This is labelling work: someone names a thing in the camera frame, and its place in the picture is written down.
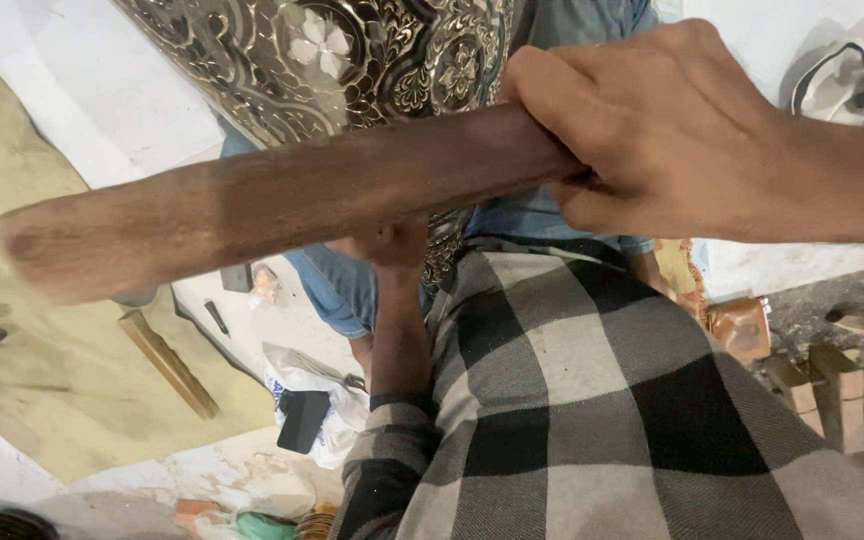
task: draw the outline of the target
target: black and white checkered fabric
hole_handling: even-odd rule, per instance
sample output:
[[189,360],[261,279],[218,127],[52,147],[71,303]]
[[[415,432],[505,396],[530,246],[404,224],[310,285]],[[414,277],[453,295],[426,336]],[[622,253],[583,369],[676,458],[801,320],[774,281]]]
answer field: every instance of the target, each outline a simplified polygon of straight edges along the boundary
[[431,407],[376,400],[331,538],[864,538],[864,470],[677,305],[596,246],[477,243]]

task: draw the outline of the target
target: brown leather item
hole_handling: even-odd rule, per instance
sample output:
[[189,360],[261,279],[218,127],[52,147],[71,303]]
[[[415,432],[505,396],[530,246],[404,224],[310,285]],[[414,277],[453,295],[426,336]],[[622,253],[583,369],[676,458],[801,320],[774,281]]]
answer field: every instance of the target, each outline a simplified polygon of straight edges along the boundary
[[20,276],[75,304],[586,169],[521,105],[502,104],[37,202],[3,215],[0,238]]
[[708,331],[739,361],[769,356],[769,326],[758,298],[743,298],[710,307]]

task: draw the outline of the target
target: cloth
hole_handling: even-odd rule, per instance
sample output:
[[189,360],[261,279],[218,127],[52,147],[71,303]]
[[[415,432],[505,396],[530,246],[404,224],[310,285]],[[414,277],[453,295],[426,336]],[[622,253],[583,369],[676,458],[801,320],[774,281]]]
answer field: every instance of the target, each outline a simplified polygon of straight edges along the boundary
[[601,244],[469,248],[330,538],[864,538],[864,470]]

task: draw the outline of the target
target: wooden handle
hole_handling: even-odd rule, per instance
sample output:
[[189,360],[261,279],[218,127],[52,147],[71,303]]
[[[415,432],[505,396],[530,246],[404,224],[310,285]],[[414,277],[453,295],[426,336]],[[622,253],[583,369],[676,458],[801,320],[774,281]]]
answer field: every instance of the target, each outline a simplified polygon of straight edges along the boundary
[[169,348],[155,330],[145,320],[145,315],[138,309],[130,311],[119,319],[119,327],[125,331],[132,342],[158,373],[169,382],[175,392],[185,400],[192,411],[202,420],[211,420],[219,413],[219,405],[215,404],[209,391],[189,371],[176,352]]
[[518,104],[189,165],[13,210],[0,238],[76,304],[568,178],[586,167]]

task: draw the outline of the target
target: plastic bag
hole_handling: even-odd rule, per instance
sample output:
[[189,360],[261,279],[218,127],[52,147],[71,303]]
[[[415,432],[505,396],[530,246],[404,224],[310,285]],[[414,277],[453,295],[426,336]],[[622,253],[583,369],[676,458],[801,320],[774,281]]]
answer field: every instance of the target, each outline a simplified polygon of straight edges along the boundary
[[341,374],[297,350],[263,344],[267,360],[265,387],[275,398],[275,421],[281,426],[285,414],[279,409],[282,390],[328,392],[330,407],[309,456],[325,469],[342,465],[355,439],[366,428],[369,394],[344,384]]
[[248,293],[248,307],[274,306],[279,300],[282,285],[279,277],[265,264],[256,264],[252,270],[252,290]]
[[235,515],[218,510],[205,510],[195,517],[195,532],[201,540],[249,540],[239,533]]

